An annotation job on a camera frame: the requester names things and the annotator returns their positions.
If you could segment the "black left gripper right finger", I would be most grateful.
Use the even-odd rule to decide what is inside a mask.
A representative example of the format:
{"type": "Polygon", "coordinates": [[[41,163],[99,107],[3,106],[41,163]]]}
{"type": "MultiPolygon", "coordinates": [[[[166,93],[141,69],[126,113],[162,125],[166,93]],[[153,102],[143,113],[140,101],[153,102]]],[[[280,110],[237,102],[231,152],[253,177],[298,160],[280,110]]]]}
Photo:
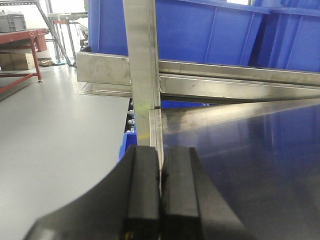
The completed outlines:
{"type": "Polygon", "coordinates": [[[211,182],[194,147],[167,149],[162,168],[163,240],[251,240],[211,182]]]}

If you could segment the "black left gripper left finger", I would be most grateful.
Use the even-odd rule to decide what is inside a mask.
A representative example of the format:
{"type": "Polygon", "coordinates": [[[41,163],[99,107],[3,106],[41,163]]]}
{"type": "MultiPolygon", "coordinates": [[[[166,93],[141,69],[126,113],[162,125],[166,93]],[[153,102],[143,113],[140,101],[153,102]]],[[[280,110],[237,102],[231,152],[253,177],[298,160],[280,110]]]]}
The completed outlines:
{"type": "Polygon", "coordinates": [[[153,147],[132,145],[97,185],[36,220],[26,240],[157,240],[159,166],[153,147]]]}

